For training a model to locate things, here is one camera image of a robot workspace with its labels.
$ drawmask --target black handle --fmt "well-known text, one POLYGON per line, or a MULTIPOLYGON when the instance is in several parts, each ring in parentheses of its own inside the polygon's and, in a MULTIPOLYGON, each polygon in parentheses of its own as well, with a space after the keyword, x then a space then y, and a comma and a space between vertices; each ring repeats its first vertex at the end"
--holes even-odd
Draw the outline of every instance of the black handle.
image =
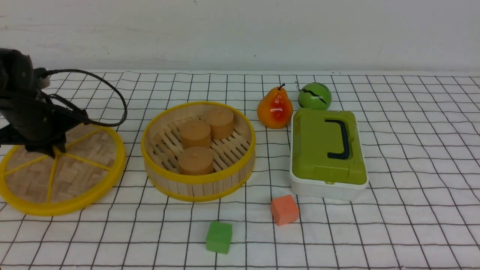
POLYGON ((345 126, 345 123, 340 121, 340 120, 331 120, 327 119, 325 122, 329 123, 337 123, 340 125, 340 129, 342 131, 342 142, 343 142, 343 153, 332 153, 328 152, 327 156, 330 159, 337 159, 337 160, 346 160, 350 156, 350 144, 348 143, 348 133, 347 133, 347 127, 345 126))

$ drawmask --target wooden cylinder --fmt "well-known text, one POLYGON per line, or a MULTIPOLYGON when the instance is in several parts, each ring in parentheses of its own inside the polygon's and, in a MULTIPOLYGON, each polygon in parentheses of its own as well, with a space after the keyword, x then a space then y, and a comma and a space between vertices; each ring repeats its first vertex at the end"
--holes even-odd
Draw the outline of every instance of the wooden cylinder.
POLYGON ((179 156, 180 173, 185 175, 204 175, 214 172, 213 154, 210 149, 193 146, 179 156))
POLYGON ((209 109, 205 112, 205 121, 210 125, 212 139, 222 140, 232 136, 235 122, 231 110, 220 106, 209 109))
POLYGON ((210 148, 211 127, 205 120, 190 120, 180 127, 180 142, 183 150, 193 146, 210 148))

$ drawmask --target green plastic box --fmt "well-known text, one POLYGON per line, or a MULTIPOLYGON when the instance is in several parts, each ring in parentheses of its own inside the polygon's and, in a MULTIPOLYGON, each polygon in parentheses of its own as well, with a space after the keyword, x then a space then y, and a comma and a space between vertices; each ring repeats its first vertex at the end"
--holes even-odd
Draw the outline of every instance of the green plastic box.
POLYGON ((301 196, 353 200, 368 185, 355 115, 299 109, 292 116, 290 176, 301 196))

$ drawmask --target bamboo steamer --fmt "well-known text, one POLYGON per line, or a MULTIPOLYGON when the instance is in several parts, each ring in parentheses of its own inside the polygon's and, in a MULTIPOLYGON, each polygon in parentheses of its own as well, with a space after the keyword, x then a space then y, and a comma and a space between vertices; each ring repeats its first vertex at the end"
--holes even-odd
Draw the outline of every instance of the bamboo steamer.
POLYGON ((248 118, 237 109, 218 102, 197 101, 170 108, 146 127, 141 142, 145 170, 150 182, 172 198, 205 202, 233 193, 249 179, 255 163, 255 131, 248 118), (178 157, 183 148, 180 127, 192 119, 204 119, 212 108, 234 113, 233 134, 212 140, 214 172, 205 175, 180 174, 178 157))

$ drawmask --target foam block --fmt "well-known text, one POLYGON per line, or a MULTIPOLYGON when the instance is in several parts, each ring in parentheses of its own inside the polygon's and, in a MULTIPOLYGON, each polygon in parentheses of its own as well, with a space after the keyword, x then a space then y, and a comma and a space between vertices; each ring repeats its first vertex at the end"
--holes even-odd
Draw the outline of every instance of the foam block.
POLYGON ((270 210, 277 226, 295 222, 300 214, 292 195, 285 195, 272 200, 270 210))
POLYGON ((208 251, 228 254, 232 241, 232 224, 212 221, 208 228, 206 247, 208 251))

